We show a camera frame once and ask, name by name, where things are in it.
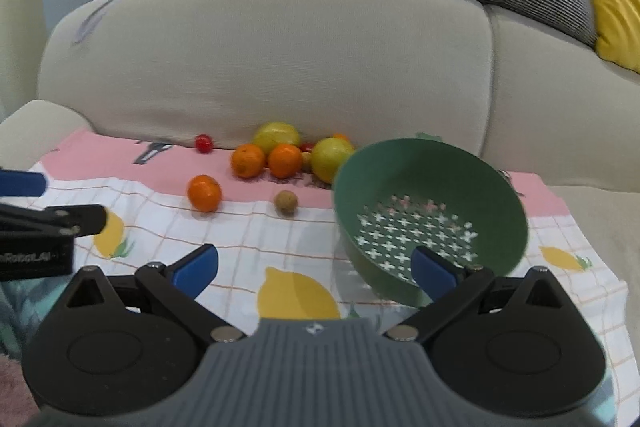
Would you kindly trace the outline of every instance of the green leaf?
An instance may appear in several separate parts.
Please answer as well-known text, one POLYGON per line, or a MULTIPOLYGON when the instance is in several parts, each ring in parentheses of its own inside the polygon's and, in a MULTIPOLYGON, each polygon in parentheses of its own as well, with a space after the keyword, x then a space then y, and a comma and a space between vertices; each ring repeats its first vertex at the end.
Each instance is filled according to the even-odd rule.
POLYGON ((131 241, 131 244, 129 245, 129 247, 127 248, 127 250, 125 251, 125 253, 122 254, 123 257, 128 257, 129 254, 131 253, 131 250, 133 250, 133 247, 135 247, 136 242, 135 241, 131 241))
POLYGON ((360 316, 358 315, 358 312, 353 307, 353 303, 351 303, 351 308, 349 309, 349 315, 347 315, 347 318, 348 319, 358 319, 358 318, 360 318, 360 316))
POLYGON ((579 255, 576 255, 575 258, 578 260, 578 264, 580 265, 580 267, 585 271, 587 271, 593 266, 593 263, 591 262, 590 259, 587 259, 585 257, 580 257, 579 255))
POLYGON ((130 248, 128 248, 128 246, 129 246, 128 242, 125 239, 122 243, 118 245, 115 252, 113 252, 113 255, 111 256, 111 258, 126 257, 127 255, 129 255, 130 248))

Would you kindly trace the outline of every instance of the blue handle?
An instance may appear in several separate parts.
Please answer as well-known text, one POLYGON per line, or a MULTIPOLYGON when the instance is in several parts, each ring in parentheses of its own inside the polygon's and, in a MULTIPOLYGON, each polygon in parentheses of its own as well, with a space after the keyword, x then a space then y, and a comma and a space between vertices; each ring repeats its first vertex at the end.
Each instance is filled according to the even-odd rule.
POLYGON ((218 274, 218 250, 213 245, 204 245, 188 256, 186 263, 181 263, 172 275, 171 284, 196 298, 218 274))
POLYGON ((418 248, 411 254, 411 275, 434 302, 458 286, 458 278, 447 271, 443 264, 430 259, 418 248))
POLYGON ((40 172, 0 169, 0 197, 39 198, 47 190, 47 179, 40 172))

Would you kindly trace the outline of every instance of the lemon print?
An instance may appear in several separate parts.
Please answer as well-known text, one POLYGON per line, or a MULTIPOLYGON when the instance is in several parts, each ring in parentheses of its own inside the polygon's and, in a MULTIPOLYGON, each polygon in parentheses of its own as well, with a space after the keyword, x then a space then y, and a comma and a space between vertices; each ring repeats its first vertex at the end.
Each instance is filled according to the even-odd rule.
POLYGON ((94 245, 105 259, 129 255, 133 244, 124 237, 124 223, 118 214, 107 210, 107 224, 94 235, 94 245))
POLYGON ((269 319, 339 319, 331 293, 302 273, 269 267, 258 291, 258 313, 269 319))
POLYGON ((556 247, 540 247, 542 255, 548 263, 564 270, 587 271, 593 266, 593 263, 579 255, 573 256, 567 251, 556 247))

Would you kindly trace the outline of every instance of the blue gripper pad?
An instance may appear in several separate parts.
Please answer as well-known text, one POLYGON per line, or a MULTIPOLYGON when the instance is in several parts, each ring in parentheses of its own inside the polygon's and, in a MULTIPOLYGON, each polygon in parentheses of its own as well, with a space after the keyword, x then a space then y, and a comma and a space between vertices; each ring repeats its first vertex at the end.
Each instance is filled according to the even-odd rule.
POLYGON ((458 286, 458 278, 418 248, 411 254, 411 276, 432 301, 458 286))
POLYGON ((377 335, 368 319, 263 319, 252 336, 209 346, 191 379, 148 409, 45 408, 27 427, 604 427, 615 412, 609 375, 578 409, 500 416, 450 390, 420 344, 377 335))
POLYGON ((198 248, 185 263, 174 269, 171 283, 192 299, 196 298, 218 274, 218 250, 213 245, 198 248))
POLYGON ((0 169, 0 198, 39 198, 47 190, 47 179, 40 172, 0 169))

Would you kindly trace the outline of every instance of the fruit pile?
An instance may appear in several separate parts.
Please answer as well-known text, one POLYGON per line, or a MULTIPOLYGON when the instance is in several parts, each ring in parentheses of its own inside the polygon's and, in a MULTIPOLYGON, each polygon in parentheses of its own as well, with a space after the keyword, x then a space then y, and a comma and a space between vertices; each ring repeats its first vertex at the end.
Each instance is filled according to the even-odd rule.
POLYGON ((280 180, 306 171, 332 184, 338 169, 353 152, 353 145, 344 134, 334 134, 316 144, 301 143, 295 127, 273 122, 260 127, 252 142, 238 147, 230 161, 239 178, 255 178, 266 166, 280 180))
MULTIPOLYGON (((196 136, 194 145, 201 154, 209 154, 214 149, 213 140, 207 134, 196 136)), ((295 127, 273 122, 260 127, 251 143, 238 147, 230 156, 230 163, 234 174, 245 180, 259 176, 267 167, 279 180, 303 171, 332 184, 338 169, 353 152, 353 145, 344 134, 334 134, 316 144, 301 143, 295 127)), ((215 212, 223 199, 220 184, 206 174, 190 181, 187 197, 199 212, 215 212)), ((283 190, 275 198, 274 206, 284 216, 292 216, 298 207, 298 198, 293 192, 283 190)))

